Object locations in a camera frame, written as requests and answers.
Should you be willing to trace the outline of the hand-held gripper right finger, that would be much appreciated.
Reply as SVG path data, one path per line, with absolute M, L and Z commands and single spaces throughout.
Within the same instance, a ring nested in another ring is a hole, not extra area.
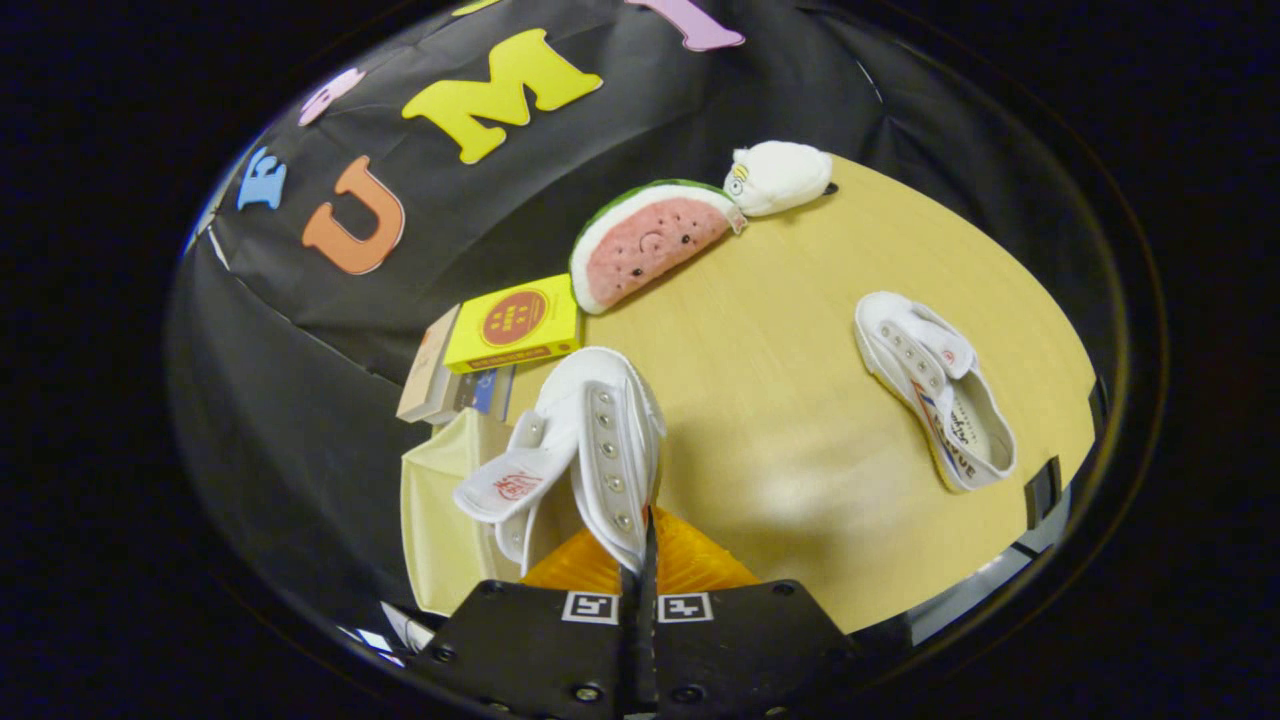
M 764 579 L 655 509 L 643 587 L 643 702 L 662 717 L 796 717 L 863 650 L 795 579 Z

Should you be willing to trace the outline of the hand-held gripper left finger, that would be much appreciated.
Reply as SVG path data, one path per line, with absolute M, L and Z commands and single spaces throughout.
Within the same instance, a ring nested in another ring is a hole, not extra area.
M 620 565 L 580 530 L 524 582 L 475 584 L 406 669 L 481 714 L 622 719 L 628 607 Z

